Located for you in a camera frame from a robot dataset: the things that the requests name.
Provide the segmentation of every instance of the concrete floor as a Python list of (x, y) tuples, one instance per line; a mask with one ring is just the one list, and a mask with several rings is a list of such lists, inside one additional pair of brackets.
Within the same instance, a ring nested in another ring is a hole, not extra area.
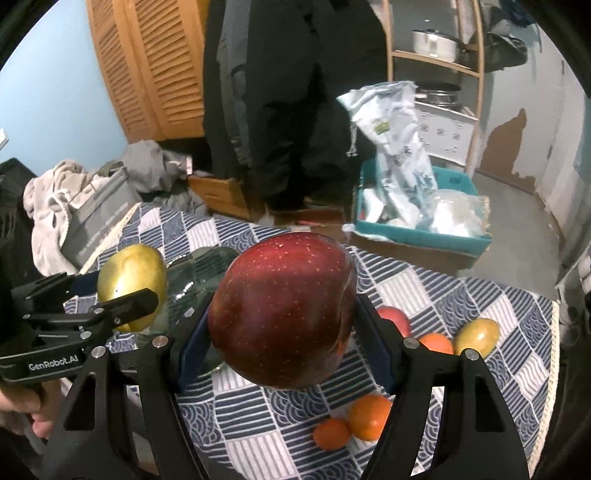
[(473, 182), (491, 200), (491, 247), (462, 276), (479, 277), (557, 298), (558, 235), (536, 199), (476, 173)]

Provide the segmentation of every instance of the tablecloth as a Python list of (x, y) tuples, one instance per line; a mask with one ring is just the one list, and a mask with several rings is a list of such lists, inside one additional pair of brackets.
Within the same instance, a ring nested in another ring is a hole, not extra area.
[[(142, 203), (103, 243), (84, 271), (100, 268), (131, 244), (158, 248), (167, 264), (200, 247), (226, 245), (242, 252), (285, 232), (224, 218), (197, 218)], [(558, 377), (558, 305), (524, 290), (478, 278), (454, 278), (393, 258), (347, 247), (358, 269), (358, 292), (376, 307), (402, 309), (413, 336), (440, 332), (452, 338), (467, 322), (486, 317), (499, 323), (501, 337), (487, 357), (511, 411), (528, 458), (537, 464), (554, 406)], [(96, 296), (75, 298), (69, 312), (85, 312)], [(131, 334), (118, 334), (112, 351), (134, 348)], [(195, 445), (210, 458), (251, 480), (354, 480), (375, 444), (353, 438), (335, 452), (315, 447), (311, 433), (330, 416), (343, 417), (368, 393), (385, 394), (374, 381), (353, 334), (339, 369), (307, 391), (259, 387), (224, 367), (178, 396)], [(434, 388), (414, 473), (428, 469), (437, 440), (443, 389)]]

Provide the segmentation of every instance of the stainless steel pot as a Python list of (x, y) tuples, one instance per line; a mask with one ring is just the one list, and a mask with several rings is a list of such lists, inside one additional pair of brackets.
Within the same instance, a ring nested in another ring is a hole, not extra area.
[(460, 40), (438, 30), (413, 30), (413, 50), (419, 55), (455, 62), (460, 45)]
[(462, 88), (458, 85), (445, 82), (417, 82), (415, 99), (429, 105), (449, 108), (460, 111), (462, 103), (460, 92)]

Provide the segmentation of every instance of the wooden drawer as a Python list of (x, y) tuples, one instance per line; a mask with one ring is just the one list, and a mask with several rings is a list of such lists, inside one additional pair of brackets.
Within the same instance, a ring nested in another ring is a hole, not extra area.
[(239, 181), (189, 176), (189, 185), (211, 210), (224, 215), (251, 220), (251, 213)]

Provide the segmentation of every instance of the gray cloth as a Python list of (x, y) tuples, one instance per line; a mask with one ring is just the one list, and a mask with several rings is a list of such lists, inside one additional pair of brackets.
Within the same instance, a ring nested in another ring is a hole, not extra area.
[(224, 120), (241, 165), (251, 166), (246, 121), (246, 48), (251, 0), (227, 0), (217, 50)]
[(207, 206), (187, 184), (186, 155), (163, 150), (155, 141), (130, 145), (117, 161), (105, 164), (99, 174), (127, 169), (130, 185), (145, 202), (168, 206), (194, 215), (206, 216)]
[(81, 208), (109, 179), (87, 172), (72, 160), (58, 163), (52, 170), (31, 179), (23, 194), (22, 205), (35, 225), (31, 249), (37, 270), (45, 276), (78, 269), (62, 254), (61, 248), (72, 222), (73, 212)]

